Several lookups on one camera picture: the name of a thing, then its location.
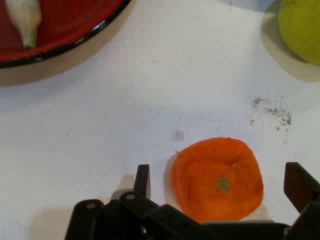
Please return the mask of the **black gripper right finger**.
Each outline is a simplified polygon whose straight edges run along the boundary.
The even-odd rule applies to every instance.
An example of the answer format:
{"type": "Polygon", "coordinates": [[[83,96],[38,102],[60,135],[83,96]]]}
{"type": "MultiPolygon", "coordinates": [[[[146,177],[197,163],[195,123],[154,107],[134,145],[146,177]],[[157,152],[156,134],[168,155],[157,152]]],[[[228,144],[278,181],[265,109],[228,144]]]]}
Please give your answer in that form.
{"type": "Polygon", "coordinates": [[[284,193],[299,212],[288,228],[285,240],[318,240],[320,238],[320,183],[298,162],[285,165],[284,193]]]}

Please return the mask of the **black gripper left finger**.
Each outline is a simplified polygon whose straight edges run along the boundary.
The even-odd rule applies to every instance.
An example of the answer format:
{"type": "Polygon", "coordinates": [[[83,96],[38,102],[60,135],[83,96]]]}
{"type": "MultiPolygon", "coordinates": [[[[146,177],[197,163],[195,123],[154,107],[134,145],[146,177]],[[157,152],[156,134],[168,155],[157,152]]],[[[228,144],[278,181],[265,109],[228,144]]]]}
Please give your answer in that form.
{"type": "Polygon", "coordinates": [[[220,236],[172,206],[148,198],[150,167],[137,168],[133,189],[104,204],[98,199],[77,203],[66,240],[219,240],[220,236]]]}

